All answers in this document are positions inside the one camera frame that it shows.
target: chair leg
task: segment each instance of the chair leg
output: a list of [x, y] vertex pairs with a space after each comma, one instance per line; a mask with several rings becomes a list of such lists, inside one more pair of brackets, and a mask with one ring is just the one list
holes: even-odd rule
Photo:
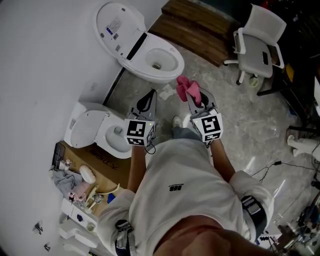
[[237, 84], [238, 86], [241, 85], [242, 82], [244, 81], [245, 74], [246, 74], [246, 72], [241, 71], [240, 77], [239, 77], [239, 79], [236, 81], [236, 84]]
[[228, 66], [228, 64], [239, 64], [237, 59], [227, 59], [223, 62], [224, 66]]

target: jeans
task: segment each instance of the jeans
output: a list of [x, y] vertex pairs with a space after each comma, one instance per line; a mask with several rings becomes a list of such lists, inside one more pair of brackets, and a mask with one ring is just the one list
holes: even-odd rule
[[201, 142], [201, 139], [198, 134], [194, 133], [189, 128], [172, 128], [172, 138], [173, 139], [190, 139]]

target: toilet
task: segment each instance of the toilet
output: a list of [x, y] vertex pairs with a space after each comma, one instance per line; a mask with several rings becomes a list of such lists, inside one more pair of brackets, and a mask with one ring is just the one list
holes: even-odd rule
[[180, 52], [166, 40], [146, 32], [145, 18], [132, 5], [109, 1], [97, 9], [93, 28], [102, 47], [129, 72], [166, 84], [185, 67]]
[[64, 134], [64, 141], [74, 148], [96, 143], [116, 158], [131, 157], [132, 147], [124, 138], [125, 118], [104, 105], [77, 102]]

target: chair armrest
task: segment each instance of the chair armrest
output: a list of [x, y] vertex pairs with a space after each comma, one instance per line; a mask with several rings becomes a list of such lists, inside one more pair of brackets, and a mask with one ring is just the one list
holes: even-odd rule
[[280, 51], [280, 47], [279, 47], [279, 45], [277, 43], [274, 45], [274, 47], [276, 48], [276, 53], [278, 54], [280, 65], [276, 65], [276, 64], [272, 64], [272, 65], [274, 65], [275, 67], [278, 67], [280, 69], [283, 69], [285, 67], [285, 63], [284, 63], [284, 60], [282, 59], [282, 54], [281, 54], [281, 51]]
[[235, 54], [245, 54], [246, 53], [246, 46], [245, 46], [243, 30], [244, 30], [244, 28], [240, 27], [237, 31], [233, 32], [234, 43], [235, 43], [235, 51], [234, 51]]

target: cardboard box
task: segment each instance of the cardboard box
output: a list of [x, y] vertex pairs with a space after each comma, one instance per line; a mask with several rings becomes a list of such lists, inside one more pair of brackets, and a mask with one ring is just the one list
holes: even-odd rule
[[[70, 159], [72, 162], [71, 171], [79, 172], [82, 165], [87, 165], [95, 175], [96, 182], [90, 185], [86, 191], [87, 195], [95, 185], [99, 186], [97, 192], [108, 193], [120, 184], [120, 189], [113, 193], [115, 196], [127, 188], [131, 158], [116, 158], [95, 143], [83, 148], [71, 147], [64, 141], [61, 141], [60, 144], [65, 148], [63, 160]], [[106, 195], [101, 204], [96, 204], [92, 208], [92, 214], [100, 215], [101, 211], [107, 206], [107, 197]]]

